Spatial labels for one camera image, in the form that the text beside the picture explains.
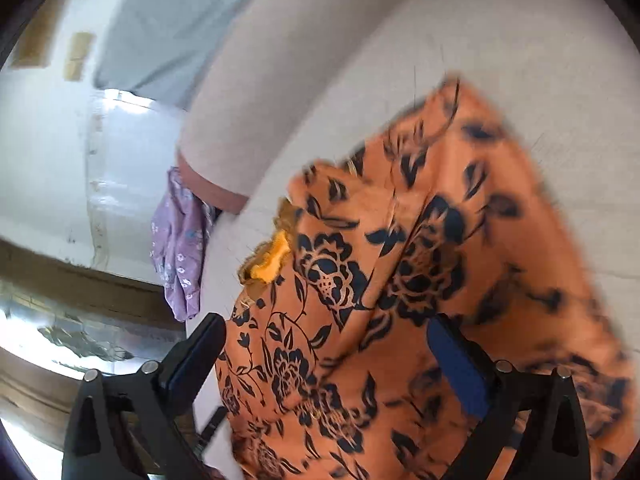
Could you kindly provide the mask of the orange black floral garment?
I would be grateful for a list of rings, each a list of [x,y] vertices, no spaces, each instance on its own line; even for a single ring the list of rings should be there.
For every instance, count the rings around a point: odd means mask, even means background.
[[[537,170],[463,81],[293,178],[276,227],[216,366],[245,478],[441,477],[475,419],[427,347],[439,313],[495,359],[572,373],[593,478],[629,456],[631,359]]]

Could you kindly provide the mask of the dark wooden wardrobe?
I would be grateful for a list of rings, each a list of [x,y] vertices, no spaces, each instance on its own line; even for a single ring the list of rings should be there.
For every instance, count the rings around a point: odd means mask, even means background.
[[[185,334],[160,286],[1,244],[1,416],[56,450],[85,372],[133,373]]]

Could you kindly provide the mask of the purple floral garment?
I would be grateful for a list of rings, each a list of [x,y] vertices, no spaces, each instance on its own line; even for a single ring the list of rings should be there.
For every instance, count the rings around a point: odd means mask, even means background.
[[[184,185],[178,167],[167,171],[166,191],[151,220],[150,258],[178,322],[201,310],[206,246],[218,216],[218,209]]]

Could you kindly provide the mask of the beige quilted bed cover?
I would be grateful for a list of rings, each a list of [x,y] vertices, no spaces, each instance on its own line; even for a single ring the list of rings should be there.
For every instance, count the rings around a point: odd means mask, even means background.
[[[273,159],[239,214],[222,212],[202,274],[203,312],[231,318],[240,271],[276,235],[293,178],[340,164],[447,78],[472,87],[529,157],[585,263],[588,245],[635,248],[639,55],[602,0],[404,0],[363,41]],[[634,434],[639,416],[634,366]],[[488,478],[500,479],[529,414],[521,412]]]

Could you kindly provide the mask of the grey pillow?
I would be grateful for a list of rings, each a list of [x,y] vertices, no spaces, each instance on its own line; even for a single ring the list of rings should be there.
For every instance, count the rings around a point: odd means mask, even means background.
[[[186,110],[247,0],[122,0],[93,82]]]

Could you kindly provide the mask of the pink bolster pillow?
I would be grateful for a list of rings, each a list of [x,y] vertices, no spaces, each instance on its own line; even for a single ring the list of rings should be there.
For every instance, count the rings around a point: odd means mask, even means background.
[[[239,214],[314,101],[403,1],[250,0],[186,116],[183,184]]]

